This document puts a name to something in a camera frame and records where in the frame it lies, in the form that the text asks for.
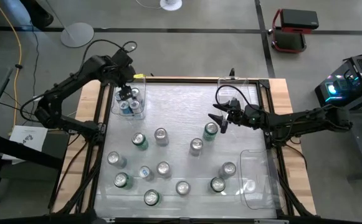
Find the transparent container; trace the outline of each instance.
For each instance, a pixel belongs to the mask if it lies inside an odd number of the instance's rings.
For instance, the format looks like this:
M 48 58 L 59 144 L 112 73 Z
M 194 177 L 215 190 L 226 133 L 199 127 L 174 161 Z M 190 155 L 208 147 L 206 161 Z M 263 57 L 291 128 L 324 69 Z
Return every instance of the transparent container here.
M 124 103 L 116 97 L 121 88 L 115 88 L 110 111 L 127 120 L 144 119 L 146 117 L 146 78 L 136 78 L 133 83 L 127 83 L 127 85 L 132 88 L 133 97 Z
M 237 161 L 241 202 L 250 209 L 281 209 L 284 197 L 271 150 L 244 150 Z

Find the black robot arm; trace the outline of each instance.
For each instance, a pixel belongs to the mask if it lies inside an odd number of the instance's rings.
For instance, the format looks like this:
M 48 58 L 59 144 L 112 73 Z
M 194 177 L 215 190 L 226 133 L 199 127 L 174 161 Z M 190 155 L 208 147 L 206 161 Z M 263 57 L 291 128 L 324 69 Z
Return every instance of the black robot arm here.
M 125 84 L 133 81 L 135 70 L 130 65 L 132 59 L 127 52 L 120 49 L 112 57 L 90 57 L 80 70 L 59 84 L 55 84 L 51 90 L 46 91 L 38 102 L 35 116 L 46 128 L 60 128 L 64 131 L 76 131 L 89 140 L 98 142 L 100 128 L 93 121 L 77 121 L 62 115 L 62 103 L 71 94 L 82 88 L 92 80 L 121 88 L 120 97 L 125 100 L 132 96 L 131 88 Z
M 209 114 L 210 118 L 221 127 L 221 133 L 226 132 L 228 123 L 262 129 L 268 134 L 274 133 L 272 143 L 276 145 L 284 145 L 294 136 L 300 137 L 303 134 L 323 130 L 345 132 L 352 127 L 349 112 L 333 105 L 283 115 L 265 112 L 257 105 L 251 104 L 242 110 L 236 98 L 213 106 L 227 112 L 225 117 Z

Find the green can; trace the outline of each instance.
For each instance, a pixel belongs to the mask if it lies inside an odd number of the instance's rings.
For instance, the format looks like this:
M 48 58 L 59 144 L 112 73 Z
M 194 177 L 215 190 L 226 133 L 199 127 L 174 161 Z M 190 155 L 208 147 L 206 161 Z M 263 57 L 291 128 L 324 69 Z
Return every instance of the green can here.
M 210 122 L 204 127 L 203 139 L 206 141 L 213 141 L 216 138 L 218 126 L 216 123 Z
M 132 137 L 132 143 L 136 145 L 140 150 L 146 150 L 149 147 L 148 140 L 142 133 L 134 134 L 134 136 Z
M 148 190 L 143 196 L 143 200 L 149 206 L 155 206 L 160 203 L 160 194 L 156 190 Z
M 118 173 L 114 178 L 114 185 L 121 189 L 130 189 L 132 188 L 132 177 L 124 172 Z

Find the soda can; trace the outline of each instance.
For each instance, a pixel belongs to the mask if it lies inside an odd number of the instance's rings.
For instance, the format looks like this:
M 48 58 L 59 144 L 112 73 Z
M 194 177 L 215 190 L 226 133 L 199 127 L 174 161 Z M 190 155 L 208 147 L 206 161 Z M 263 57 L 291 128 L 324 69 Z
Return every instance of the soda can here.
M 130 104 L 127 101 L 120 101 L 118 105 L 120 107 L 121 114 L 132 114 Z
M 221 168 L 219 168 L 218 175 L 223 179 L 228 179 L 235 175 L 236 173 L 236 166 L 233 162 L 226 162 L 224 163 Z
M 175 190 L 180 196 L 185 196 L 191 191 L 191 186 L 185 180 L 180 180 L 176 183 Z
M 114 178 L 114 185 L 118 188 L 130 189 L 132 188 L 132 177 L 124 172 L 118 173 Z
M 107 156 L 107 161 L 110 165 L 122 169 L 126 166 L 126 159 L 118 152 L 111 152 Z
M 149 206 L 154 206 L 160 202 L 160 194 L 156 190 L 148 190 L 143 196 L 143 200 Z
M 132 137 L 132 143 L 138 147 L 138 149 L 146 150 L 149 147 L 148 140 L 142 133 L 136 133 Z
M 159 173 L 159 175 L 161 175 L 163 178 L 171 177 L 171 168 L 169 164 L 165 161 L 160 162 L 157 165 L 157 173 Z
M 147 166 L 142 166 L 139 169 L 139 176 L 145 181 L 151 181 L 155 177 L 154 173 Z
M 206 141 L 213 141 L 216 138 L 218 126 L 216 123 L 210 122 L 206 124 L 203 132 L 203 139 Z
M 203 148 L 203 141 L 199 138 L 195 138 L 191 141 L 191 145 L 190 145 L 190 154 L 192 154 L 192 156 L 198 156 L 201 153 L 201 149 Z
M 159 146 L 166 146 L 169 143 L 168 134 L 164 128 L 158 128 L 155 131 L 155 139 Z
M 138 100 L 132 100 L 132 102 L 130 103 L 130 108 L 132 112 L 135 114 L 142 113 L 143 111 L 141 103 Z
M 221 193 L 225 190 L 225 180 L 220 177 L 214 177 L 210 181 L 209 189 L 214 193 Z
M 142 102 L 143 98 L 142 98 L 142 94 L 139 91 L 139 89 L 134 87 L 131 89 L 131 91 L 132 91 L 132 98 L 134 98 L 135 100 L 138 100 L 139 102 Z
M 121 97 L 120 97 L 120 92 L 119 92 L 119 91 L 114 94 L 114 99 L 116 99 L 118 103 L 121 101 Z

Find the blue can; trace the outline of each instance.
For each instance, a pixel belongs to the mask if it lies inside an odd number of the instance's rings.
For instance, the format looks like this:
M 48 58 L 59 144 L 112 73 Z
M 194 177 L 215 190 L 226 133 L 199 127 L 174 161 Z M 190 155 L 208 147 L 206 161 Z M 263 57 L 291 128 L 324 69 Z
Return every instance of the blue can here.
M 121 114 L 132 114 L 130 104 L 127 101 L 121 101 L 118 103 Z

